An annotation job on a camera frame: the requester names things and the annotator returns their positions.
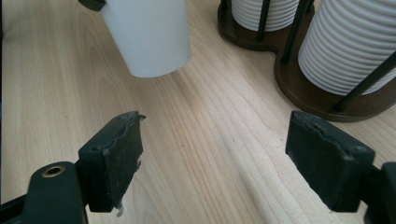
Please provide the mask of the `tall stack of white cups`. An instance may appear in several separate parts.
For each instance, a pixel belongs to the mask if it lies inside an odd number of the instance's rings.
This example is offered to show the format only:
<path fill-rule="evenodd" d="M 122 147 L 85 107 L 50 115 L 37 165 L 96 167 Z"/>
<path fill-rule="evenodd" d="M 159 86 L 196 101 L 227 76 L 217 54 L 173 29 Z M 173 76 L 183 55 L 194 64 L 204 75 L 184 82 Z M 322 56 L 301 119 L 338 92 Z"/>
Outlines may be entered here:
<path fill-rule="evenodd" d="M 321 0 L 298 53 L 316 87 L 345 96 L 396 51 L 396 0 Z"/>

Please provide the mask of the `single white paper cup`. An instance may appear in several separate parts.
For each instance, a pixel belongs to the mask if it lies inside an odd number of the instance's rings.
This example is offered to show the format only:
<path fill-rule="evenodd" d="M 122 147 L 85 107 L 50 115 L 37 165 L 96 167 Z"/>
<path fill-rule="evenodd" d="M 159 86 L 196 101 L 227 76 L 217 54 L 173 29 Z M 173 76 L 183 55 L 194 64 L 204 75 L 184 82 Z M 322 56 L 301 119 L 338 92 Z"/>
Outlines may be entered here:
<path fill-rule="evenodd" d="M 185 0 L 106 0 L 100 13 L 133 76 L 167 75 L 191 59 Z"/>

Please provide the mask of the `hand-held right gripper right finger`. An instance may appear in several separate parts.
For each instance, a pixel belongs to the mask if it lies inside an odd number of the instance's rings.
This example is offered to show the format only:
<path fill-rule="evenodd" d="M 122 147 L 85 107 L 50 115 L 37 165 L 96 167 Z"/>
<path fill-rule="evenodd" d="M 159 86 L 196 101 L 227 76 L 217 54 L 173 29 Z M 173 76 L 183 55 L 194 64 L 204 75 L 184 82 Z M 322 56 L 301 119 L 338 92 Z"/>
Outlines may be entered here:
<path fill-rule="evenodd" d="M 286 154 L 330 210 L 358 210 L 361 180 L 369 174 L 375 158 L 370 147 L 325 119 L 293 111 Z"/>

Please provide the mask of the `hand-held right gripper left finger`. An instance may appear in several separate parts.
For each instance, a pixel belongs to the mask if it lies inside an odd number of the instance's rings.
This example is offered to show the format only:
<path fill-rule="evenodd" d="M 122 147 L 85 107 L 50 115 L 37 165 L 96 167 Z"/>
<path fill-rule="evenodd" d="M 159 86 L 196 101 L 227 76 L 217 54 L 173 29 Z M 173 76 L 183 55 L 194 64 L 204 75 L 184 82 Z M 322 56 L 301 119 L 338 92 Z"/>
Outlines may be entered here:
<path fill-rule="evenodd" d="M 92 212 L 121 209 L 122 198 L 140 167 L 140 123 L 145 118 L 138 111 L 118 115 L 78 151 L 83 192 Z"/>

